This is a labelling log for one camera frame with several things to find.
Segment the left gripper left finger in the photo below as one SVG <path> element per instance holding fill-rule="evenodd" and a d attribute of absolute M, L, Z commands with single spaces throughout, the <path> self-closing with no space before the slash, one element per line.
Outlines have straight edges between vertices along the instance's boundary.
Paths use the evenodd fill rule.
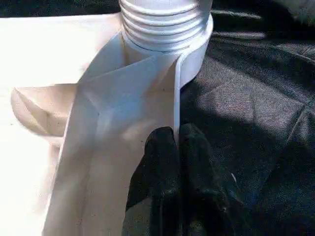
<path fill-rule="evenodd" d="M 182 233 L 180 163 L 171 127 L 148 136 L 144 155 L 129 185 L 124 236 L 179 236 Z"/>

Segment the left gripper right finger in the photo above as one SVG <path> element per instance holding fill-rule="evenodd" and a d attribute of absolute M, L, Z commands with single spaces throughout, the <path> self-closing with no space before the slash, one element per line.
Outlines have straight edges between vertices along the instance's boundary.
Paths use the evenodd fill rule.
<path fill-rule="evenodd" d="M 185 234 L 252 236 L 251 216 L 236 180 L 220 162 L 205 134 L 192 123 L 179 135 Z"/>

